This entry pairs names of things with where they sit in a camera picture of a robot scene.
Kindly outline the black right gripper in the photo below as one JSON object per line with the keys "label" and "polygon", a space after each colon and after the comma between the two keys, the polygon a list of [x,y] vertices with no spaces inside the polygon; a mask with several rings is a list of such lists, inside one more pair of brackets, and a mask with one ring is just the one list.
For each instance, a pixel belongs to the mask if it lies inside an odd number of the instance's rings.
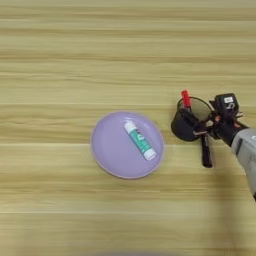
{"label": "black right gripper", "polygon": [[195,135],[210,135],[215,140],[222,140],[228,146],[241,130],[247,129],[247,126],[239,122],[236,117],[224,118],[216,114],[215,101],[209,100],[211,114],[205,121],[199,119],[186,109],[181,109],[181,127],[186,132],[194,132]]}

